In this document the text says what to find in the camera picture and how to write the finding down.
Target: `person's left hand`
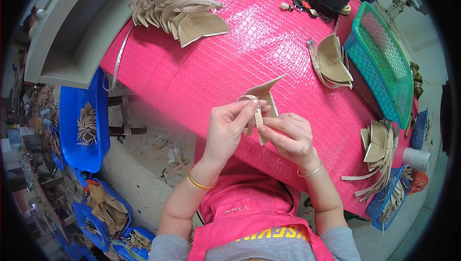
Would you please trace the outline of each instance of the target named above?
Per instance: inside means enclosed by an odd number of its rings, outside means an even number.
[[[267,101],[259,102],[261,114],[268,115],[271,107],[266,105]],[[242,131],[251,118],[255,117],[257,108],[257,100],[243,100],[211,109],[203,158],[224,166],[237,149]]]

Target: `pink table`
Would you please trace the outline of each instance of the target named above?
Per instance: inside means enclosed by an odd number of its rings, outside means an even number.
[[[158,111],[205,138],[210,109],[234,102],[248,88],[284,73],[272,94],[279,113],[295,112],[311,122],[314,146],[343,200],[344,209],[367,217],[366,204],[354,191],[364,189],[376,177],[341,181],[342,175],[364,175],[364,152],[359,131],[374,115],[348,88],[324,87],[312,68],[305,41],[317,42],[333,30],[345,41],[360,6],[351,0],[351,14],[333,22],[311,19],[306,12],[282,11],[291,0],[218,0],[217,12],[231,33],[202,38],[184,49],[161,29],[135,27],[126,43],[118,80]],[[118,51],[131,26],[129,21],[113,41],[101,68],[113,73]],[[296,165],[282,158],[268,144],[260,147],[257,136],[243,137],[235,156],[302,191],[304,180]]]

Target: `gray t-shirt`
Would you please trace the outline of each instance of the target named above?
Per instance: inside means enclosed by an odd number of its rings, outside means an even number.
[[[360,261],[352,238],[352,230],[335,227],[320,235],[323,243],[338,261]],[[164,234],[152,241],[149,261],[185,261],[191,245],[183,238]],[[248,258],[278,260],[316,260],[304,232],[295,225],[274,227],[257,234],[237,239],[206,251],[205,261],[240,261]]]

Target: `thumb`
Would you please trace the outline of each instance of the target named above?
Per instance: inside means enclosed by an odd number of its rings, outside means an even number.
[[[250,102],[248,102],[248,104],[242,108],[239,115],[234,120],[234,123],[243,130],[246,124],[251,120],[251,118],[255,117],[257,108],[258,100],[250,100]]]

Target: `hand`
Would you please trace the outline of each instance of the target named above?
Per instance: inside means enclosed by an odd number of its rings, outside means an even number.
[[[268,115],[271,107],[260,100],[261,114]],[[211,109],[210,125],[203,158],[224,166],[234,154],[245,126],[255,117],[258,101],[243,100]]]
[[[320,159],[317,150],[312,146],[313,137],[309,121],[294,113],[283,113],[276,118],[264,117],[263,124],[260,129],[261,135],[266,137],[283,157],[296,163],[302,174],[317,169]]]

